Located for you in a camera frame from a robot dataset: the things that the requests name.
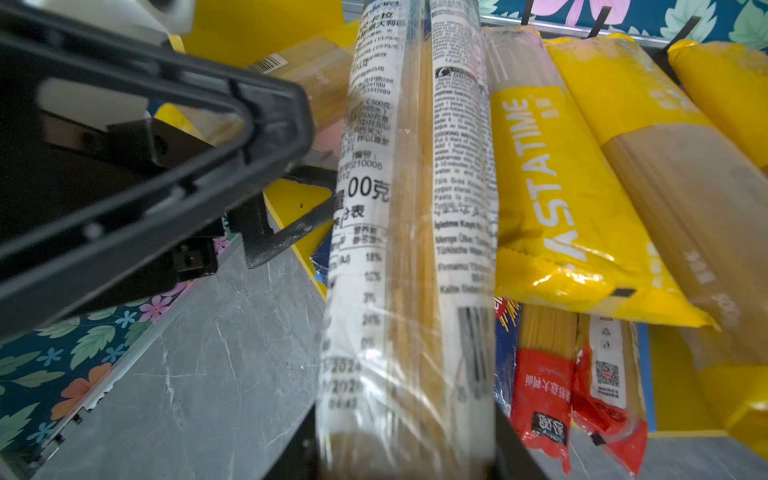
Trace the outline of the yellow wooden shelf unit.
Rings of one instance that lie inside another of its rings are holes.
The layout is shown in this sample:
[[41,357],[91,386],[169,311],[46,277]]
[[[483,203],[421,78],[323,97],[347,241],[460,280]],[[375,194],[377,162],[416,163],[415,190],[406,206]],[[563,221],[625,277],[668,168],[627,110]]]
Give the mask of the yellow wooden shelf unit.
[[[342,20],[343,1],[197,1],[194,24],[186,35],[171,35],[170,43],[179,53],[187,53],[219,63],[245,67],[262,57],[282,51],[306,39],[321,36],[342,44],[356,38],[356,24]],[[533,6],[531,21],[537,28],[565,25],[556,35],[581,33],[589,30],[597,19],[603,1],[546,1],[547,8]],[[495,19],[521,18],[525,1],[480,1],[482,15]],[[611,13],[606,25],[610,31],[650,37],[666,44],[674,39],[692,17],[700,22],[687,37],[695,41],[730,41],[755,49],[767,47],[767,1],[617,1],[614,6],[626,10],[622,23]],[[171,104],[154,108],[155,117],[180,130],[202,138],[181,112]],[[304,210],[319,205],[329,195],[319,187],[309,187],[288,181],[278,181],[266,190],[266,205],[277,214],[277,224],[283,227],[298,219],[300,201],[307,201]],[[292,247],[313,284],[325,296],[325,287],[314,279],[310,255],[328,231],[327,226],[309,234]],[[684,375],[682,367],[692,367],[691,360],[682,360],[682,338],[671,328],[650,327],[650,347],[641,347],[647,367],[643,368],[650,415],[652,438],[724,437],[726,432],[717,425],[703,402],[701,389],[691,386],[673,387],[673,377]],[[662,373],[662,361],[680,359],[676,372]],[[687,373],[693,380],[692,368]]]

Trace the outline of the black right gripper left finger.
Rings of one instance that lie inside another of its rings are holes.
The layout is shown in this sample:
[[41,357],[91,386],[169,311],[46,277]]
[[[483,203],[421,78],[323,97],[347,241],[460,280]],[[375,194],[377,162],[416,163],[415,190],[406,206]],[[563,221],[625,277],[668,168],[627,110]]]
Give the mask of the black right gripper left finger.
[[316,415],[307,413],[272,464],[263,480],[313,480],[318,478]]

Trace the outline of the blue Barilla rigatoni bag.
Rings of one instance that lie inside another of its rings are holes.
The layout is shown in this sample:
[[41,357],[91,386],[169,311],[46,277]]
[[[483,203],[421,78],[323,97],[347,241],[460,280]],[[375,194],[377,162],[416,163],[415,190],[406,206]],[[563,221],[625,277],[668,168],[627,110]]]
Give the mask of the blue Barilla rigatoni bag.
[[313,279],[324,287],[328,286],[329,256],[332,232],[329,231],[310,256],[313,267]]

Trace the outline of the yellow Pastatime bag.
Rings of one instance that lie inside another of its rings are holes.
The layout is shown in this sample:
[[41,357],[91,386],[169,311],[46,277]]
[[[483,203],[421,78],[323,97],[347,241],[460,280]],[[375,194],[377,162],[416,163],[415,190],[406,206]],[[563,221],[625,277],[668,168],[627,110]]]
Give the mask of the yellow Pastatime bag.
[[663,262],[705,315],[684,336],[714,414],[765,455],[765,175],[636,42],[546,47]]
[[487,27],[499,232],[498,295],[530,305],[697,328],[540,35]]

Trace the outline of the yellow spaghetti bag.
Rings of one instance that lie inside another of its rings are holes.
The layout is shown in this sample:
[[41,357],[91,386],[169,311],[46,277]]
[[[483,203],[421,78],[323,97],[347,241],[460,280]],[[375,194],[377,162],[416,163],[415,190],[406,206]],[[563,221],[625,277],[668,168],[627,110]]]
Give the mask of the yellow spaghetti bag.
[[767,171],[767,54],[728,42],[681,40],[668,62],[698,108]]
[[[345,116],[355,43],[356,33],[341,29],[270,54],[247,66],[246,71],[300,85],[309,100],[315,127],[322,130]],[[173,104],[163,105],[156,117],[213,146],[234,139],[244,125],[235,113]]]

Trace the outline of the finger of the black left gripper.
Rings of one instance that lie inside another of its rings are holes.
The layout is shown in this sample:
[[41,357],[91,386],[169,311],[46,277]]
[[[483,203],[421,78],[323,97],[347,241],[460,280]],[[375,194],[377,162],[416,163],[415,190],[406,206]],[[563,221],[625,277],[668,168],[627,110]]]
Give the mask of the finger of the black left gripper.
[[277,232],[273,231],[269,225],[265,198],[262,192],[230,211],[227,214],[229,226],[232,231],[240,233],[242,236],[245,260],[249,269],[255,269],[268,263],[333,218],[337,183],[336,171],[303,165],[284,175],[282,180],[303,186],[323,188],[330,193],[330,197]]
[[[219,147],[147,119],[91,128],[44,106],[56,83],[232,113]],[[309,152],[304,89],[63,17],[1,21],[1,332],[215,271],[203,231]]]

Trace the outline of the blue Barilla spaghetti box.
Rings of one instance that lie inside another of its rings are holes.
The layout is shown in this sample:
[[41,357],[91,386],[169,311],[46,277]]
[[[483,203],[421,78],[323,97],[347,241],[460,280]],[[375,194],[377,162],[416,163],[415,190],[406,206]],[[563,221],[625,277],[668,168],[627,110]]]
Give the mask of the blue Barilla spaghetti box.
[[511,416],[522,306],[503,297],[494,298],[496,360],[494,396],[506,418]]

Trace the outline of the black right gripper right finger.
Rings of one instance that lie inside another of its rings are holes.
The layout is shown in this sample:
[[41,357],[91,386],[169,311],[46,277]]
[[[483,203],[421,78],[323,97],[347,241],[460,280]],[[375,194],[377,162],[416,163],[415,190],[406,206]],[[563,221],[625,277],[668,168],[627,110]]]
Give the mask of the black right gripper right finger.
[[495,408],[494,479],[548,479],[499,407]]

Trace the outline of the blue clear spaghetti bag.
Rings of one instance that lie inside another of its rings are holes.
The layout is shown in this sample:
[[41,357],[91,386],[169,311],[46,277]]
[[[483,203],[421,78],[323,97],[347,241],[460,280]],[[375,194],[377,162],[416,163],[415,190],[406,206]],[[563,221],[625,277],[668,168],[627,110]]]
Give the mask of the blue clear spaghetti bag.
[[425,479],[411,259],[427,5],[369,1],[349,79],[316,400],[323,479]]
[[483,479],[494,457],[493,183],[485,52],[474,1],[432,1],[432,232],[444,409],[440,479]]

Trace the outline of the red clear labelled spaghetti bag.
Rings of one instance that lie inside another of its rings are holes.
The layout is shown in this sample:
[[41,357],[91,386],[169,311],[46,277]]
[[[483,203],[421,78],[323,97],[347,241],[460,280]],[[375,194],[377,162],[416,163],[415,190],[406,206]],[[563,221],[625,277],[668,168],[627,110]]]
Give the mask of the red clear labelled spaghetti bag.
[[640,473],[648,438],[634,324],[580,314],[572,388],[574,423],[630,475]]

